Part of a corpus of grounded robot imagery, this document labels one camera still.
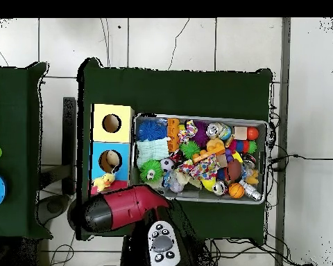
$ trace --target green towel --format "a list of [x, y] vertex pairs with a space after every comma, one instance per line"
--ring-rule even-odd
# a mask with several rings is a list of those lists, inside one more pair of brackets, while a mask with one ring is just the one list
[[169, 137], [155, 141], [138, 141], [137, 166], [141, 166], [150, 159], [162, 160], [169, 157], [168, 143]]

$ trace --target round hole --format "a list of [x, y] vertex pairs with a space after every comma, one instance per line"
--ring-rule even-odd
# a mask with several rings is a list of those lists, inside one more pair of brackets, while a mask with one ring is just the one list
[[115, 150], [106, 150], [100, 155], [99, 165], [105, 172], [116, 172], [122, 165], [122, 156]]
[[121, 128], [121, 119], [116, 114], [108, 114], [103, 118], [103, 129], [115, 133]]

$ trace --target gray plastic bin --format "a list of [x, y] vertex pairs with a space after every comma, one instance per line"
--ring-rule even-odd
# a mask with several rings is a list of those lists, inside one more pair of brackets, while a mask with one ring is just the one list
[[225, 195], [222, 198], [219, 198], [214, 193], [209, 192], [205, 188], [202, 190], [198, 189], [191, 184], [187, 184], [184, 187], [184, 190], [181, 193], [174, 193], [169, 189], [158, 189], [158, 192], [163, 194], [168, 199], [177, 198], [182, 201], [193, 201], [193, 202], [221, 202], [221, 203], [232, 203], [232, 204], [261, 204], [265, 200], [265, 190], [267, 185], [266, 178], [266, 169], [267, 163], [266, 160], [269, 156], [268, 154], [268, 140], [269, 140], [269, 126], [265, 121], [249, 121], [241, 119], [231, 119], [231, 118], [210, 118], [210, 117], [199, 117], [199, 116], [173, 116], [173, 115], [163, 115], [157, 114], [155, 117], [144, 116], [143, 114], [138, 114], [133, 119], [133, 147], [131, 154], [131, 169], [130, 169], [130, 180], [132, 184], [143, 184], [139, 181], [139, 170], [137, 168], [137, 144], [135, 140], [137, 139], [137, 130], [139, 124], [145, 120], [158, 120], [161, 118], [177, 118], [180, 123], [184, 123], [190, 119], [195, 121], [204, 121], [206, 123], [225, 123], [229, 126], [246, 126], [246, 127], [256, 127], [259, 130], [259, 136], [255, 140], [257, 143], [257, 151], [252, 154], [257, 160], [256, 168], [259, 171], [259, 183], [257, 185], [257, 191], [262, 194], [260, 201], [254, 201], [253, 199], [243, 196], [240, 199], [233, 199], [229, 195]]

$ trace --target green spiky ball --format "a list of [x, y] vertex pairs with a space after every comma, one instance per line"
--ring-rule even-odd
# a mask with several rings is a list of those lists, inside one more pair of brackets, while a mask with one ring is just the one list
[[194, 141], [189, 141], [187, 144], [182, 143], [180, 149], [188, 159], [192, 159], [192, 155], [200, 153], [200, 147]]
[[248, 151], [248, 153], [252, 154], [256, 151], [256, 149], [257, 149], [256, 142], [255, 141], [249, 141], [249, 151]]
[[[149, 170], [154, 170], [154, 178], [147, 179], [147, 175], [149, 173]], [[141, 180], [146, 182], [154, 182], [160, 179], [160, 177], [163, 175], [162, 166], [159, 161], [151, 159], [148, 160], [146, 163], [144, 163], [140, 168], [141, 174], [139, 175]]]

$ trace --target green cloth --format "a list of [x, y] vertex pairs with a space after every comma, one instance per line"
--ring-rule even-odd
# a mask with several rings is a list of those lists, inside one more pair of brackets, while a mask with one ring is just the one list
[[0, 68], [0, 176], [6, 183], [0, 236], [51, 238], [35, 219], [40, 151], [37, 86], [45, 71], [45, 63], [26, 69]]
[[[104, 69], [97, 59], [83, 71], [83, 183], [88, 189], [89, 128], [92, 103], [128, 105], [135, 113], [268, 121], [268, 69], [259, 73]], [[83, 193], [83, 202], [87, 194]], [[264, 205], [180, 201], [199, 238], [254, 238], [264, 242]], [[102, 236], [128, 235], [133, 225]], [[83, 238], [89, 236], [82, 232]]]

